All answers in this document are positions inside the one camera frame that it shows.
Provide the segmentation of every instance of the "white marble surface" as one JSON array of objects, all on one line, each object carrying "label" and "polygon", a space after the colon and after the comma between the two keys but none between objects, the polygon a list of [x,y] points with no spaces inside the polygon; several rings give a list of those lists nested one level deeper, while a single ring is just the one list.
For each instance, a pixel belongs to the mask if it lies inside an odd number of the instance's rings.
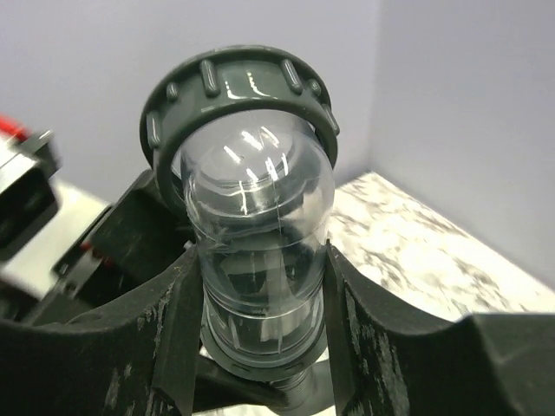
[{"label": "white marble surface", "polygon": [[[375,173],[337,190],[330,238],[365,276],[444,319],[555,312],[555,292]],[[238,406],[205,414],[273,413]]]}]

